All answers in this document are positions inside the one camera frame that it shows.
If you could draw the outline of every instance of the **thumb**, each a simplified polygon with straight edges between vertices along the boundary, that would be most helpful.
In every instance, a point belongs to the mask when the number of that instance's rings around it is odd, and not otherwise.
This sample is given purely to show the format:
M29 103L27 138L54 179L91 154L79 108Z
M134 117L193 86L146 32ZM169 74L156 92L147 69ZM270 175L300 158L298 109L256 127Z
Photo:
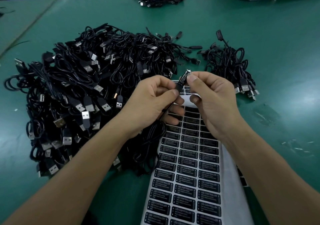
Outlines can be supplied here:
M168 104L174 102L179 96L177 89L169 90L157 97L157 102L161 106L161 110Z
M187 82L192 90L198 93L202 98L206 98L206 96L210 96L214 93L203 81L201 81L194 74L189 74L187 76Z

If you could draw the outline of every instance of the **black label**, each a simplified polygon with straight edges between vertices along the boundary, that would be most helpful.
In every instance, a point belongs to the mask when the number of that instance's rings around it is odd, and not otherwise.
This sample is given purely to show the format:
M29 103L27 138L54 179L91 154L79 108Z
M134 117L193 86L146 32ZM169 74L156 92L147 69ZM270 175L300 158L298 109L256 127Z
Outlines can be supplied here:
M197 180L195 178L191 178L191 177L187 177L179 174L177 174L176 176L176 182L184 185L190 185L193 187L197 186Z
M167 125L167 131L172 131L172 132L175 132L175 133L181 133L181 128Z
M199 170L198 176L199 178L220 182L220 175L218 175L217 173L210 173L210 172Z
M170 205L153 200L148 201L147 209L164 215L169 215L170 213Z
M219 163L218 156L212 156L212 155L200 153L199 158L200 158L200 160L203 160L203 161Z
M188 149L188 150L193 150L193 151L198 150L198 145L189 144L189 143L185 143L185 142L181 142L180 147L183 149Z
M177 221L177 220L171 219L170 225L189 225L189 224L182 222L182 221Z
M162 161L174 162L174 163L177 162L177 157L176 156L171 156L171 155L164 154L164 153L160 153L159 154L159 158Z
M186 209L178 208L175 206L172 207L171 216L178 218L178 219L181 219L181 220L194 222L194 212L193 211L188 211Z
M199 142L199 139L196 138L196 137L189 137L189 136L182 136L181 137L181 140L182 141L185 141L185 142L191 142L191 143L194 143L194 144L198 144Z
M186 186L182 186L182 185L175 185L174 186L174 193L195 198L195 189L190 188L190 187L186 187Z
M179 157L178 158L178 164L182 164L182 165L186 165L186 166L190 166L190 167L196 168L198 166L198 161L197 160L193 160L193 159Z
M159 168L164 169L164 170L169 170L174 172L176 170L176 165L172 163L167 163L167 162L159 162Z
M192 210L195 209L195 200L192 200L192 199L189 199L186 197L182 197L182 196L178 196L178 195L174 195L173 204L178 205L178 206L182 206L185 208L189 208Z
M184 116L186 117L191 117L191 118L200 118L200 114L196 114L196 113L190 113L190 112L185 112Z
M170 139L166 139L166 138L162 138L161 143L164 145L168 145L168 146L175 146L175 147L179 146L178 141L174 141L174 140L170 140Z
M199 110L197 108L191 108L186 106L185 110L193 113L199 113Z
M204 200L204 201L209 201L209 202L216 203L216 204L221 204L220 195L210 193L207 191L203 191L203 190L198 190L198 199Z
M189 157L189 158L198 158L198 153L192 152L192 151L187 151L187 150L180 150L179 155L181 157Z
M171 133L171 132L166 132L163 137L171 138L171 139L175 139L175 140L180 140L179 134L175 134L175 133Z
M198 201L197 210L203 213L211 214L217 217L221 217L221 207L205 202Z
M164 152L164 153L170 153L170 154L174 154L177 155L178 154L178 149L177 148L173 148L170 146L160 146L160 151Z
M185 175L190 175L192 177L197 177L197 170L189 167L178 165L177 172Z
M172 192L173 183L154 178L152 181L152 187Z
M174 173L170 173L170 172L162 171L158 169L155 170L155 177L174 181Z
M213 147L200 146L200 151L203 153L219 155L219 150L217 148L213 148Z
M215 165L212 163L207 163L207 162L199 162L199 168L208 170L208 171L213 171L219 173L219 165Z
M198 137L199 132L195 130L182 129L182 134L192 137Z
M207 133L207 132L200 132L200 137L207 138L207 139L214 139L214 140L217 139L217 138L213 137L210 133Z
M156 190L156 189L151 189L150 198L158 200L158 201L164 201L164 202L170 203L172 195L167 192L163 192L163 191Z
M183 123L183 128L190 129L190 130L199 130L198 125Z
M197 213L197 224L199 225L222 225L221 219L209 217L207 215Z
M214 140L200 139L200 145L218 147L219 142Z
M146 212L144 222L151 225L168 225L169 219L150 212Z
M168 115L178 119L179 121L182 121L182 116L180 116L180 115L176 115L176 114L168 114Z
M199 120L188 118L188 117L184 117L183 121L191 124L196 124L196 125L199 124Z
M200 189L205 189L209 191L214 191L220 193L220 185L217 183L205 181L205 180L198 180L198 187Z
M210 131L207 129L206 126L201 126L201 127L200 127L200 130L201 130L201 131L210 132Z

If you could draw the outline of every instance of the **green table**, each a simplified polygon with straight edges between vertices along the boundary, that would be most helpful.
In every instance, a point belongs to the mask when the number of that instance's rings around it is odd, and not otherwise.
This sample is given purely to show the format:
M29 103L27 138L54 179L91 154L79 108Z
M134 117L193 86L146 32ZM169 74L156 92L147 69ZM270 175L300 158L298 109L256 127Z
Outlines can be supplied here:
M54 43L74 39L85 26L108 22L134 33L146 32L146 26L160 34L183 31L180 44L204 49L217 41L215 32L221 29L230 45L245 48L248 70L261 93L255 102L238 96L242 116L320 191L319 10L320 0L186 0L153 9L134 0L58 0L20 39L31 41L0 59L0 76L3 80L16 73L14 58L40 60ZM179 67L178 75L204 66L188 63ZM0 94L1 222L47 180L37 177L28 157L25 95L3 87ZM140 224L149 179L130 171L109 172L90 210L101 224ZM267 224L250 188L246 194L255 223Z

